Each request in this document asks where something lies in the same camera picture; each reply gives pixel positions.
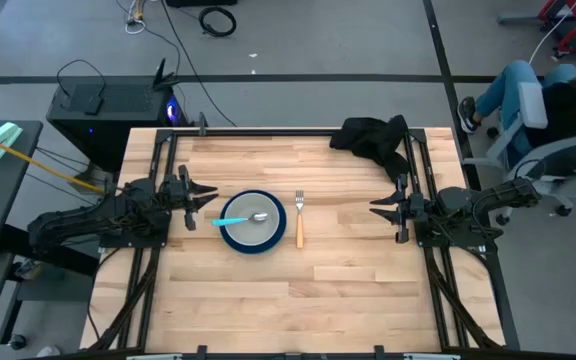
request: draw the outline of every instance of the person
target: person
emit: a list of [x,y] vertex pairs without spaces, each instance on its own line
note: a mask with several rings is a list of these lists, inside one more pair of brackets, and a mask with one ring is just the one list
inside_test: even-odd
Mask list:
[[[476,101],[468,96],[459,103],[457,113],[461,128],[474,133],[484,118],[501,108],[504,129],[517,121],[520,82],[539,83],[533,68],[523,60],[513,61]],[[541,81],[548,117],[545,129],[521,128],[512,140],[520,155],[534,147],[576,136],[576,68],[571,64],[557,66]]]

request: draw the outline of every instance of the blue spoon handle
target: blue spoon handle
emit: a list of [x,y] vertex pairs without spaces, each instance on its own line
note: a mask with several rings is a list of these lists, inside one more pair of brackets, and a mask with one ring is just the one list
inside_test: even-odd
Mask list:
[[248,221],[248,218],[217,219],[212,221],[212,226],[226,226]]

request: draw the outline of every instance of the gray floor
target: gray floor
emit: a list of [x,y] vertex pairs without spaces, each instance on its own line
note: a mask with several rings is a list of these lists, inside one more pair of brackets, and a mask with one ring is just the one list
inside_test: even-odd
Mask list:
[[[119,0],[128,6],[128,0]],[[502,11],[533,11],[543,0],[433,0],[453,75],[495,75],[514,59],[526,59],[543,36],[537,27],[499,26]],[[417,0],[241,0],[232,8],[239,21],[228,39],[201,34],[195,20],[171,15],[201,74],[381,73],[438,75],[423,2]],[[8,0],[0,15],[0,76],[54,76],[66,62],[84,58],[104,74],[151,74],[161,57],[172,71],[176,53],[160,39],[127,35],[123,12],[113,0]],[[146,4],[149,29],[173,40],[158,3]],[[535,60],[545,73],[556,65],[546,41]],[[576,58],[562,62],[576,64]],[[190,74],[185,61],[181,74]],[[78,64],[67,75],[92,75]],[[346,117],[386,119],[402,113],[410,126],[451,126],[442,83],[322,82],[211,83],[206,87],[228,116],[247,126],[333,126]],[[459,96],[476,95],[486,84],[457,84]],[[0,85],[0,119],[43,120],[56,85]],[[206,113],[211,125],[226,125],[196,84],[184,84],[186,110]],[[477,154],[488,140],[471,141]],[[49,124],[40,145],[84,160]],[[36,155],[37,159],[50,160]],[[60,170],[68,171],[53,164]],[[34,175],[68,188],[60,179]],[[484,185],[499,181],[480,169]],[[26,178],[8,222],[25,227],[45,211],[83,203]],[[501,260],[523,349],[576,353],[576,207],[562,219],[551,204],[517,211],[499,240]],[[86,251],[94,252],[94,246]],[[10,296],[7,286],[0,303]],[[16,332],[28,335],[27,349],[0,346],[0,359],[32,356],[44,345],[77,349],[85,304],[29,303]]]

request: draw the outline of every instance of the yellow cable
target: yellow cable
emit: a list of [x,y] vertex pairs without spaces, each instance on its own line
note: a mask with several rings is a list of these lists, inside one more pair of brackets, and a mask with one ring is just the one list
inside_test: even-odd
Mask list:
[[19,151],[15,150],[15,149],[11,149],[6,145],[2,145],[1,143],[0,143],[0,149],[3,149],[5,152],[7,152],[11,155],[14,155],[14,156],[16,156],[16,157],[18,157],[18,158],[20,158],[20,159],[22,159],[28,163],[31,163],[31,164],[33,164],[33,165],[35,165],[41,169],[44,169],[45,171],[47,171],[47,172],[49,172],[55,176],[58,176],[62,179],[66,179],[66,180],[73,182],[75,184],[81,185],[81,186],[85,187],[86,189],[94,190],[94,191],[97,191],[99,193],[105,194],[104,189],[102,189],[98,186],[88,184],[87,182],[81,181],[79,179],[75,179],[74,177],[70,177],[70,176],[62,174],[58,171],[55,171],[55,170],[45,166],[44,164],[42,164],[36,160],[31,159],[30,157],[26,156],[25,154],[20,153]]

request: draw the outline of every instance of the butcher block tabletop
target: butcher block tabletop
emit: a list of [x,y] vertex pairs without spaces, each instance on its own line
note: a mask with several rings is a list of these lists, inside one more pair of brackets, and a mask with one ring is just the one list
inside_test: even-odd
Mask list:
[[[119,183],[148,176],[156,129],[133,129]],[[426,128],[438,190],[464,186],[450,128]],[[196,231],[175,211],[162,249],[147,352],[387,352],[440,351],[423,251],[414,240],[395,243],[396,226],[368,211],[394,184],[372,160],[330,149],[328,136],[182,137],[175,174],[217,187],[219,197],[195,214]],[[415,144],[417,165],[421,155]],[[404,154],[403,143],[398,150]],[[162,149],[157,183],[163,178]],[[423,171],[421,183],[424,191]],[[211,226],[237,193],[275,195],[287,213],[282,240],[270,251],[245,255]],[[296,247],[295,191],[304,190],[304,248]],[[121,249],[99,270],[90,312],[103,332],[124,303],[133,258]],[[488,273],[477,259],[452,249],[459,295],[498,343],[503,335]],[[149,255],[146,251],[142,266]],[[451,344],[456,345],[446,301]],[[136,343],[135,310],[129,345]],[[95,341],[86,324],[81,346]]]

